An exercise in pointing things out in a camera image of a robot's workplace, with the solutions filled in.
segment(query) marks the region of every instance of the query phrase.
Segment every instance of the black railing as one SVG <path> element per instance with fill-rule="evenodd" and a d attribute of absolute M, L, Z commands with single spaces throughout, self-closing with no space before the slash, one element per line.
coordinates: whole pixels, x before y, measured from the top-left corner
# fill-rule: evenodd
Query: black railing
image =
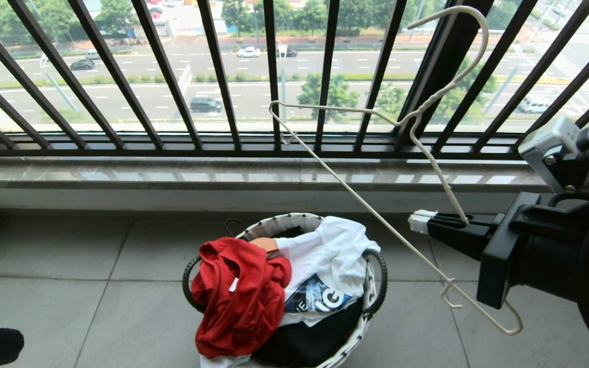
<path fill-rule="evenodd" d="M 203 30 L 208 40 L 208 49 L 217 76 L 222 104 L 229 123 L 227 132 L 198 132 L 194 126 L 193 118 L 182 92 L 172 66 L 168 61 L 161 40 L 156 32 L 149 9 L 144 0 L 131 0 L 135 13 L 140 19 L 140 25 L 145 31 L 150 48 L 161 68 L 165 82 L 169 88 L 177 107 L 180 118 L 187 129 L 186 132 L 158 132 L 150 118 L 145 113 L 137 96 L 131 90 L 129 82 L 122 74 L 120 66 L 113 58 L 110 48 L 106 45 L 98 27 L 88 13 L 83 0 L 68 0 L 75 12 L 80 25 L 94 45 L 115 84 L 124 96 L 135 116 L 138 118 L 143 131 L 141 132 L 116 132 L 105 118 L 103 113 L 88 96 L 83 86 L 74 76 L 68 65 L 63 61 L 50 38 L 42 27 L 33 18 L 24 0 L 8 0 L 10 6 L 16 12 L 21 23 L 29 31 L 31 37 L 40 46 L 40 49 L 54 65 L 65 83 L 72 89 L 79 102 L 92 116 L 101 128 L 101 132 L 76 132 L 66 121 L 65 117 L 44 97 L 42 92 L 24 73 L 20 65 L 11 56 L 9 51 L 0 42 L 0 61 L 10 71 L 12 76 L 30 94 L 31 98 L 40 105 L 51 121 L 56 123 L 60 132 L 38 132 L 31 124 L 10 105 L 0 94 L 0 108 L 19 126 L 20 133 L 4 133 L 0 131 L 0 156 L 245 156 L 245 157 L 301 157 L 307 156 L 306 151 L 297 145 L 281 143 L 281 130 L 278 122 L 273 120 L 271 132 L 239 132 L 238 121 L 231 100 L 229 83 L 224 72 L 222 53 L 215 32 L 213 14 L 208 0 L 198 0 L 201 13 Z M 484 14 L 493 6 L 493 0 L 449 0 L 447 6 L 470 5 L 481 10 Z M 559 32 L 558 37 L 550 45 L 542 58 L 535 65 L 530 74 L 522 82 L 521 86 L 505 104 L 501 112 L 495 117 L 483 133 L 456 132 L 460 121 L 465 117 L 467 110 L 482 92 L 486 82 L 493 74 L 495 68 L 504 58 L 505 53 L 514 42 L 516 35 L 531 14 L 537 0 L 522 0 L 521 5 L 512 16 L 512 20 L 501 35 L 498 44 L 491 52 L 488 60 L 477 75 L 474 83 L 468 89 L 465 97 L 448 119 L 448 124 L 442 132 L 425 132 L 424 128 L 430 121 L 437 103 L 431 107 L 422 117 L 418 135 L 421 142 L 433 148 L 437 158 L 446 159 L 481 159 L 481 160 L 515 160 L 519 156 L 516 146 L 530 131 L 546 124 L 565 105 L 577 90 L 589 79 L 589 63 L 582 72 L 573 79 L 558 98 L 550 105 L 540 117 L 530 124 L 530 130 L 526 133 L 502 133 L 498 132 L 507 121 L 512 112 L 517 108 L 523 98 L 528 95 L 533 86 L 550 64 L 556 59 L 559 52 L 565 47 L 572 35 L 585 21 L 589 14 L 589 0 L 583 0 L 577 10 Z M 332 56 L 335 46 L 337 15 L 342 3 L 339 0 L 330 0 L 329 16 L 327 21 L 327 33 L 325 51 L 323 57 L 323 70 L 321 75 L 320 105 L 326 105 L 329 95 L 329 81 L 331 77 Z M 264 16 L 266 28 L 266 43 L 268 52 L 268 77 L 269 95 L 271 100 L 279 98 L 278 72 L 276 48 L 276 30 L 274 20 L 274 3 L 265 0 Z M 390 25 L 386 28 L 382 40 L 380 54 L 376 65 L 376 71 L 372 79 L 365 107 L 375 106 L 379 95 L 379 89 L 388 66 L 388 60 L 395 44 L 395 38 L 399 33 L 400 21 L 406 7 L 406 0 L 395 0 L 391 12 Z M 400 118 L 407 112 L 413 111 L 434 91 L 439 90 L 453 78 L 460 68 L 461 61 L 467 55 L 470 45 L 478 34 L 477 24 L 474 19 L 465 14 L 445 17 L 441 19 L 435 29 L 432 41 L 422 60 L 419 72 L 412 83 L 411 90 L 407 91 L 406 101 L 402 101 Z M 577 121 L 579 126 L 589 122 L 589 110 Z M 400 127 L 390 133 L 369 132 L 370 116 L 364 115 L 360 120 L 356 133 L 333 133 L 325 131 L 326 114 L 320 111 L 317 118 L 315 132 L 302 132 L 301 138 L 314 150 L 324 157 L 337 158 L 424 158 L 423 154 L 414 147 L 409 140 L 409 127 Z"/>

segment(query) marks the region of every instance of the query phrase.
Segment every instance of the woven basket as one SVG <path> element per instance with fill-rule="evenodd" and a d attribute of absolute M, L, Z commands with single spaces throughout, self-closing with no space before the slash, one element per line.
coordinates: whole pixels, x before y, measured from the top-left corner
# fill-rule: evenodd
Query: woven basket
<path fill-rule="evenodd" d="M 258 223 L 249 226 L 240 235 L 236 236 L 236 238 L 241 238 L 247 241 L 262 237 L 270 238 L 273 235 L 291 228 L 295 228 L 297 226 L 299 226 L 302 232 L 310 233 L 320 226 L 322 220 L 323 217 L 314 214 L 292 213 L 277 215 L 269 219 L 263 219 Z M 378 289 L 378 293 L 376 281 L 374 280 L 374 267 L 372 266 L 369 256 L 373 256 L 376 261 L 378 261 L 378 264 L 381 268 L 381 285 Z M 337 351 L 334 356 L 318 365 L 318 368 L 334 368 L 335 366 L 340 366 L 347 359 L 349 354 L 351 354 L 351 352 L 356 349 L 360 341 L 362 341 L 363 336 L 367 331 L 367 327 L 369 326 L 370 319 L 372 316 L 374 316 L 374 314 L 376 314 L 386 298 L 386 291 L 388 290 L 388 270 L 386 269 L 385 260 L 381 254 L 371 249 L 367 249 L 363 254 L 363 257 L 365 257 L 365 260 L 367 261 L 364 285 L 365 293 L 363 295 L 363 314 L 358 319 L 355 330 L 351 333 L 350 337 L 347 338 L 345 344 Z M 201 261 L 201 257 L 199 256 L 197 256 L 195 259 L 192 259 L 183 272 L 183 294 L 192 307 L 203 313 L 206 309 L 206 306 L 194 301 L 192 293 L 190 292 L 189 284 L 190 272 L 192 271 L 192 268 L 194 268 L 194 266 L 199 263 L 199 261 Z M 263 365 L 253 360 L 241 364 L 239 367 L 281 368 L 280 366 Z"/>

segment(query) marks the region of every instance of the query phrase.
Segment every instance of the white hanger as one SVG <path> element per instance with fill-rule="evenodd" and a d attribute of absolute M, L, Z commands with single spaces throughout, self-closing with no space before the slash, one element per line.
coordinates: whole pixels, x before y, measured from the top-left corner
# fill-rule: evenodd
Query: white hanger
<path fill-rule="evenodd" d="M 415 23 L 409 25 L 407 28 L 409 30 L 411 30 L 412 28 L 415 28 L 415 27 L 418 27 L 422 24 L 428 23 L 429 21 L 432 21 L 433 19 L 437 19 L 437 18 L 440 18 L 441 16 L 446 16 L 448 14 L 453 14 L 453 13 L 458 13 L 458 12 L 464 12 L 464 13 L 470 14 L 471 16 L 473 16 L 474 18 L 477 19 L 477 21 L 479 22 L 479 26 L 481 26 L 481 30 L 482 30 L 481 48 L 479 48 L 479 52 L 477 53 L 476 58 L 474 58 L 474 61 L 472 61 L 472 64 L 470 64 L 465 70 L 463 70 L 458 75 L 456 75 L 454 77 L 454 79 L 452 79 L 451 82 L 449 82 L 449 84 L 447 84 L 446 86 L 444 86 L 444 88 L 440 89 L 439 91 L 437 91 L 436 93 L 431 95 L 425 102 L 423 102 L 418 107 L 418 109 L 407 114 L 401 121 L 398 121 L 398 122 L 392 121 L 389 117 L 386 117 L 385 115 L 381 114 L 380 112 L 374 111 L 371 109 L 353 109 L 353 108 L 348 108 L 348 107 L 334 107 L 334 106 L 321 106 L 321 105 L 296 105 L 296 104 L 284 103 L 281 101 L 271 102 L 271 104 L 269 105 L 269 113 L 292 136 L 292 138 L 290 139 L 289 142 L 285 142 L 285 140 L 283 140 L 283 135 L 281 135 L 281 139 L 283 140 L 283 142 L 285 144 L 290 144 L 290 142 L 292 140 L 295 140 L 299 144 L 301 144 L 304 147 L 304 149 L 306 149 L 306 151 L 308 151 L 308 153 L 311 156 L 313 156 L 313 158 L 315 158 L 315 160 L 317 160 L 318 163 L 320 163 L 320 165 L 323 168 L 325 168 L 331 175 L 333 175 L 333 177 L 335 177 L 336 180 L 345 189 L 347 189 L 347 191 L 349 191 L 351 193 L 351 195 L 353 195 L 354 198 L 356 198 L 356 200 L 358 200 L 358 202 L 360 202 L 365 208 L 367 208 L 367 210 L 372 215 L 374 215 L 374 217 L 376 217 L 376 219 L 381 221 L 381 223 L 383 225 L 385 225 L 386 228 L 388 228 L 388 230 L 390 230 L 395 236 L 397 236 L 397 238 L 399 238 L 399 240 L 403 244 L 405 244 L 409 249 L 411 249 L 411 251 L 414 254 L 416 254 L 416 256 L 421 258 L 422 261 L 424 261 L 432 270 L 435 271 L 435 273 L 437 273 L 440 276 L 440 278 L 442 278 L 445 285 L 444 285 L 444 288 L 442 289 L 442 291 L 440 291 L 440 296 L 442 296 L 442 298 L 449 305 L 449 307 L 451 307 L 451 308 L 462 308 L 463 307 L 462 305 L 454 305 L 451 302 L 449 302 L 449 298 L 447 297 L 447 292 L 449 291 L 449 289 L 451 287 L 453 287 L 454 289 L 456 289 L 458 294 L 460 294 L 463 298 L 465 298 L 465 300 L 467 302 L 469 302 L 473 307 L 475 307 L 479 312 L 481 312 L 481 314 L 483 314 L 483 316 L 486 317 L 486 319 L 488 319 L 492 324 L 494 324 L 494 326 L 496 326 L 496 328 L 498 328 L 501 332 L 505 333 L 506 335 L 512 336 L 512 335 L 517 335 L 517 333 L 522 332 L 523 324 L 522 324 L 522 319 L 519 316 L 519 313 L 517 313 L 515 308 L 513 308 L 512 305 L 510 305 L 510 303 L 508 303 L 508 301 L 505 301 L 505 305 L 507 308 L 510 309 L 510 311 L 512 312 L 512 314 L 515 317 L 515 320 L 517 322 L 517 326 L 514 329 L 504 328 L 496 319 L 494 319 L 494 317 L 490 316 L 490 314 L 488 314 L 488 312 L 486 312 L 486 310 L 484 310 L 481 307 L 481 305 L 479 305 L 479 303 L 477 303 L 474 299 L 470 298 L 470 296 L 468 296 L 467 293 L 465 293 L 465 291 L 463 291 L 460 287 L 456 286 L 456 284 L 454 284 L 453 278 L 448 277 L 439 268 L 435 267 L 435 265 L 433 265 L 432 261 L 428 260 L 428 258 L 425 257 L 420 251 L 418 251 L 402 234 L 399 233 L 399 231 L 397 231 L 392 225 L 390 225 L 390 223 L 388 223 L 385 219 L 383 219 L 383 216 L 381 216 L 379 214 L 379 212 L 377 212 L 374 208 L 372 208 L 371 205 L 369 205 L 369 203 L 367 203 L 344 180 L 342 180 L 334 172 L 334 170 L 332 170 L 328 165 L 326 165 L 324 163 L 324 161 L 319 156 L 317 156 L 317 154 L 315 154 L 315 152 L 313 152 L 313 150 L 311 150 L 308 147 L 308 145 L 306 145 L 301 140 L 301 138 L 299 138 L 297 133 L 293 132 L 287 126 L 287 124 L 285 124 L 273 111 L 274 105 L 283 105 L 285 107 L 299 107 L 299 108 L 305 108 L 305 109 L 322 109 L 322 110 L 335 110 L 335 111 L 362 112 L 362 113 L 366 113 L 366 114 L 374 114 L 374 115 L 380 117 L 381 119 L 384 119 L 384 121 L 387 121 L 388 123 L 392 124 L 393 126 L 401 126 L 401 127 L 403 127 L 403 125 L 406 124 L 409 121 L 409 119 L 415 118 L 415 123 L 411 127 L 411 135 L 410 135 L 411 141 L 413 142 L 413 144 L 415 144 L 422 151 L 422 153 L 428 158 L 428 160 L 431 161 L 431 166 L 433 167 L 433 170 L 440 178 L 440 182 L 442 182 L 442 187 L 444 188 L 445 193 L 449 196 L 449 200 L 451 201 L 451 204 L 456 209 L 456 212 L 458 212 L 458 214 L 460 215 L 461 220 L 464 221 L 465 223 L 469 223 L 467 216 L 465 216 L 465 212 L 463 211 L 463 208 L 460 207 L 458 200 L 454 196 L 454 193 L 451 191 L 451 186 L 449 186 L 448 182 L 446 181 L 446 179 L 442 175 L 442 170 L 440 170 L 440 167 L 438 166 L 437 161 L 435 160 L 435 158 L 433 157 L 431 152 L 429 152 L 428 149 L 426 147 L 424 147 L 421 144 L 421 142 L 419 142 L 419 140 L 416 138 L 415 131 L 417 130 L 417 128 L 419 126 L 419 122 L 421 120 L 421 115 L 424 113 L 424 111 L 426 111 L 426 109 L 428 109 L 428 107 L 430 107 L 435 101 L 442 98 L 442 96 L 444 96 L 445 93 L 447 93 L 451 89 L 455 88 L 456 84 L 461 79 L 463 79 L 463 77 L 465 77 L 465 75 L 467 75 L 467 73 L 469 73 L 472 69 L 474 69 L 474 67 L 479 63 L 479 61 L 483 57 L 483 54 L 486 51 L 486 46 L 488 46 L 488 36 L 489 36 L 488 23 L 487 23 L 485 17 L 483 16 L 483 14 L 481 14 L 481 12 L 479 12 L 477 9 L 474 9 L 472 7 L 467 7 L 464 5 L 460 5 L 460 6 L 449 7 L 447 9 L 440 10 L 439 12 L 437 12 L 433 15 L 430 15 L 426 18 L 420 19 L 419 21 L 416 21 Z"/>

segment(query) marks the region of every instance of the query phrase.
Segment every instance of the red clothing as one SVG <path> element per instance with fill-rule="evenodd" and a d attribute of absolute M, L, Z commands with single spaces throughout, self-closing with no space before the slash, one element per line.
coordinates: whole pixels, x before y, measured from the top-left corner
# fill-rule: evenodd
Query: red clothing
<path fill-rule="evenodd" d="M 279 326 L 292 268 L 283 257 L 245 240 L 220 238 L 199 248 L 199 273 L 192 296 L 206 304 L 194 341 L 208 358 L 239 356 L 257 350 Z M 232 288 L 238 278 L 235 291 Z"/>

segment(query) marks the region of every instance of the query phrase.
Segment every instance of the tiled floor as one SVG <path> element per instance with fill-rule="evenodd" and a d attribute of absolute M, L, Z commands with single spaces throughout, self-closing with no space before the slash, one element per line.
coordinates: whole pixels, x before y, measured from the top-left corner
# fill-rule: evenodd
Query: tiled floor
<path fill-rule="evenodd" d="M 197 367 L 200 315 L 183 297 L 180 279 L 201 242 L 225 235 L 222 222 L 7 219 L 0 226 L 0 326 L 26 339 L 10 366 Z M 525 326 L 507 337 L 471 307 L 450 310 L 439 298 L 439 278 L 383 226 L 364 224 L 383 248 L 390 283 L 367 337 L 344 366 L 589 366 L 589 334 L 575 304 L 516 287 L 509 300 Z M 475 261 L 397 225 L 475 294 Z M 507 312 L 491 311 L 512 326 Z"/>

